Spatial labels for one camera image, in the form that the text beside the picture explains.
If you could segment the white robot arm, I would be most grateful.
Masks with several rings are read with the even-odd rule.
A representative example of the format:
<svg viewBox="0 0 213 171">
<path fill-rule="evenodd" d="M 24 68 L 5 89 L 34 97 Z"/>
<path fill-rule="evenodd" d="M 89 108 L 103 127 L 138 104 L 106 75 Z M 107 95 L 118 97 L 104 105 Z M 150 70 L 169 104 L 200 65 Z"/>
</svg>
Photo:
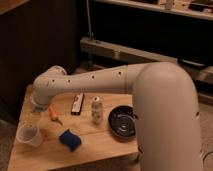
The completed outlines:
<svg viewBox="0 0 213 171">
<path fill-rule="evenodd" d="M 132 96 L 142 171 L 203 171 L 199 103 L 189 74 L 170 62 L 131 64 L 77 75 L 53 66 L 33 83 L 31 110 L 68 92 Z"/>
</svg>

